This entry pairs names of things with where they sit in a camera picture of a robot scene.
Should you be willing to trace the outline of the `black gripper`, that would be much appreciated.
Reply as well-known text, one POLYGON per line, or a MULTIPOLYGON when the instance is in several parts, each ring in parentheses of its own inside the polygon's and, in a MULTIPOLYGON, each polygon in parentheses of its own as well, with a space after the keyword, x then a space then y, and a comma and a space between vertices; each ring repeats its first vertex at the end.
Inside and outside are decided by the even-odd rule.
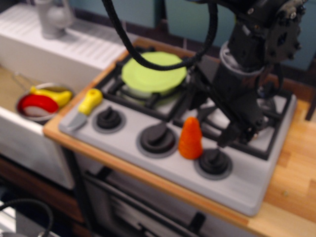
POLYGON ((257 103, 253 76, 230 70, 223 62, 202 59, 188 67, 188 82, 192 87, 189 109, 195 109, 210 98, 231 121, 217 139, 224 148, 239 135, 242 144, 248 144, 266 126, 262 109, 257 103))

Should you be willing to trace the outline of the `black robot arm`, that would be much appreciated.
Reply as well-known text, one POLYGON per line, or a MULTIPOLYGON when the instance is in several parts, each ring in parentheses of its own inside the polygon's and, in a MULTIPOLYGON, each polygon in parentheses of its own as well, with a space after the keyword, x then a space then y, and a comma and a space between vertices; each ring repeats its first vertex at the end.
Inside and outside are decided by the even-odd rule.
POLYGON ((191 58, 202 63, 218 26, 218 6, 234 13, 236 23, 222 45, 220 65, 206 91, 230 123, 217 140, 220 147, 233 141, 249 142, 267 127, 258 99, 270 99, 282 89, 280 63, 301 48, 302 0, 207 0, 209 26, 206 40, 191 58))

